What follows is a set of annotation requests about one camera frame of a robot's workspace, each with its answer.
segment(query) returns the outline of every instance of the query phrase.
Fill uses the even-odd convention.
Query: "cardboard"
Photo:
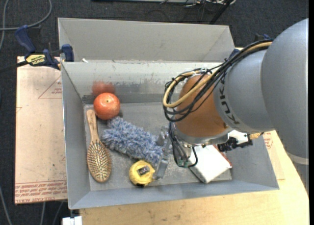
[[[17,69],[15,204],[67,199],[61,95],[60,71]]]

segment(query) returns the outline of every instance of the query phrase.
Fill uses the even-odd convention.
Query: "tape measure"
[[[135,162],[129,170],[129,177],[131,182],[136,186],[146,186],[154,181],[153,174],[155,170],[144,160]]]

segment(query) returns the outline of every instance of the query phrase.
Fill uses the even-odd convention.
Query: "hairbrush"
[[[87,166],[90,174],[97,182],[105,182],[111,173],[109,150],[99,139],[95,111],[89,109],[86,115],[91,135],[91,142],[87,151]]]

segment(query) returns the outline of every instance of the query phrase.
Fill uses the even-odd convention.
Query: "blue clamp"
[[[27,49],[25,64],[30,64],[31,66],[48,66],[60,70],[60,62],[52,56],[54,52],[50,53],[48,49],[44,49],[40,53],[36,52],[36,47],[27,33],[27,28],[27,25],[24,25],[14,33],[19,44]],[[62,48],[56,52],[58,54],[64,53],[65,61],[74,61],[73,49],[68,44],[63,45]]]

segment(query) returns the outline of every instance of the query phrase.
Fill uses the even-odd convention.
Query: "fuzzy blue cloth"
[[[126,154],[130,158],[142,159],[157,168],[162,147],[156,144],[157,136],[144,131],[121,117],[107,121],[108,129],[103,131],[101,140],[110,149]]]

